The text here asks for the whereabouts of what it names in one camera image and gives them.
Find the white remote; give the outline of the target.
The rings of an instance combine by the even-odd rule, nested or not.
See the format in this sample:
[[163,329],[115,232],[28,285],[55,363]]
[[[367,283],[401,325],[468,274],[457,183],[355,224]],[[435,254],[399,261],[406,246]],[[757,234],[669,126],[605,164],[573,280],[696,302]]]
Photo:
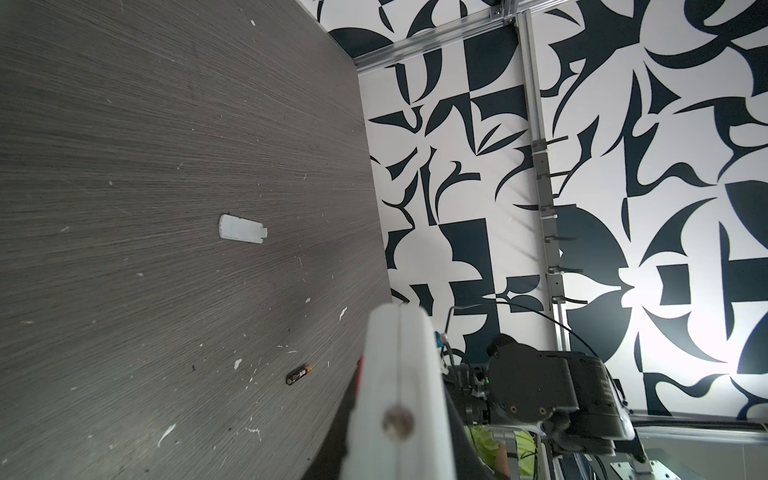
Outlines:
[[383,304],[370,316],[342,479],[455,479],[442,363],[426,312]]

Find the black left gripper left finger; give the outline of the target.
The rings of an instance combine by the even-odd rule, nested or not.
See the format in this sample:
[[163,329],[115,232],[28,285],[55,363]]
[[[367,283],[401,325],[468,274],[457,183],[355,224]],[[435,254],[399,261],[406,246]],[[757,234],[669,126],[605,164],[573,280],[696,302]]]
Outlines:
[[355,406],[357,380],[352,377],[340,405],[330,424],[320,449],[310,462],[302,480],[338,480],[344,458],[347,456],[347,432],[351,412]]

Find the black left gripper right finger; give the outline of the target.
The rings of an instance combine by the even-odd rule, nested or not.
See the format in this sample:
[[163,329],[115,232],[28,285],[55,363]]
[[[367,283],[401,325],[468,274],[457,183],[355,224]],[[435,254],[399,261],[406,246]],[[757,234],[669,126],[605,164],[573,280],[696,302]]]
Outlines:
[[458,480],[492,480],[495,475],[479,458],[464,429],[464,424],[445,386],[445,402],[448,415],[449,431],[453,449],[453,464]]

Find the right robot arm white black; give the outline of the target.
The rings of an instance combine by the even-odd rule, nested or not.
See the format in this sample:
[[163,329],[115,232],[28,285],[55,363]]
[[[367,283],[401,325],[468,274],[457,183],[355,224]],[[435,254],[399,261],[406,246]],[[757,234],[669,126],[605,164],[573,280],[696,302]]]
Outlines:
[[440,357],[449,422],[460,479],[507,479],[508,455],[497,450],[485,461],[479,430],[525,431],[532,448],[517,456],[531,461],[532,479],[561,479],[557,462],[572,458],[580,476],[587,458],[605,479],[606,456],[629,458],[629,478],[650,478],[651,462],[630,419],[622,392],[597,357],[578,352],[540,351],[508,335],[497,336],[484,363],[459,362],[447,342]]

